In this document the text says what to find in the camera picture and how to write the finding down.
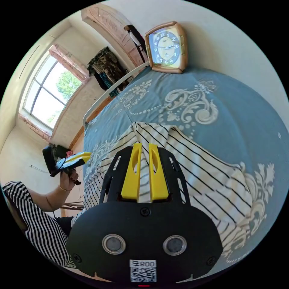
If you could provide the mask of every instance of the alarm clock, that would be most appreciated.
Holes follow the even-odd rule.
[[[182,73],[188,64],[185,31],[176,21],[161,24],[145,34],[145,46],[152,70]]]

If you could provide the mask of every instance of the window pane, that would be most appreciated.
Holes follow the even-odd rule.
[[[36,96],[36,93],[39,87],[40,85],[36,81],[33,81],[29,88],[29,91],[25,100],[25,105],[24,105],[24,108],[27,111],[29,111],[29,113],[31,112],[32,104],[33,104],[34,98]]]
[[[52,69],[43,86],[63,103],[67,103],[72,94],[80,86],[79,81],[60,63]]]
[[[39,82],[42,83],[44,80],[44,77],[47,75],[53,64],[56,62],[56,59],[52,56],[48,56],[44,64],[41,66],[37,76],[35,79]]]
[[[46,125],[54,128],[54,125],[63,108],[64,105],[62,103],[50,95],[45,89],[41,88],[32,114]]]

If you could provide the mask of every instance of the qr code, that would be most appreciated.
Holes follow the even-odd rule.
[[[132,282],[156,282],[156,268],[130,268],[130,279]]]

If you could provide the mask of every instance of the wooden clock frame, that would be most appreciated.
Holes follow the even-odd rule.
[[[153,58],[151,55],[150,43],[149,43],[149,35],[153,32],[166,28],[168,26],[174,26],[178,32],[179,40],[180,40],[180,65],[178,68],[165,68],[161,66],[161,64],[157,64],[153,62]],[[187,37],[185,34],[184,29],[182,26],[177,23],[176,21],[167,22],[161,25],[154,27],[153,29],[149,30],[144,37],[145,47],[148,53],[148,61],[150,63],[150,67],[154,71],[163,72],[163,73],[182,73],[186,66],[188,65],[188,42]]]

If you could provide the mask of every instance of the hanging clothes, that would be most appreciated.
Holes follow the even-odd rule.
[[[109,81],[107,75],[106,75],[104,72],[102,72],[102,73],[99,75],[99,77],[104,81],[105,85],[106,85],[108,88],[110,88],[110,87],[112,86],[112,83]],[[118,95],[117,89],[114,89],[114,90],[109,94],[109,96],[110,96],[111,98],[114,98],[114,97],[116,97],[117,95]]]
[[[126,74],[126,71],[108,47],[101,49],[95,57],[91,59],[87,69],[91,75],[96,77],[99,85],[106,88],[105,90],[110,88]],[[115,97],[118,91],[123,91],[128,84],[129,82],[127,80],[124,81],[117,89],[110,93],[110,96]]]
[[[103,81],[103,79],[100,77],[100,75],[99,75],[97,72],[94,73],[94,77],[96,78],[99,86],[100,86],[103,90],[107,90],[107,88],[108,88],[107,85],[105,84],[105,82]]]

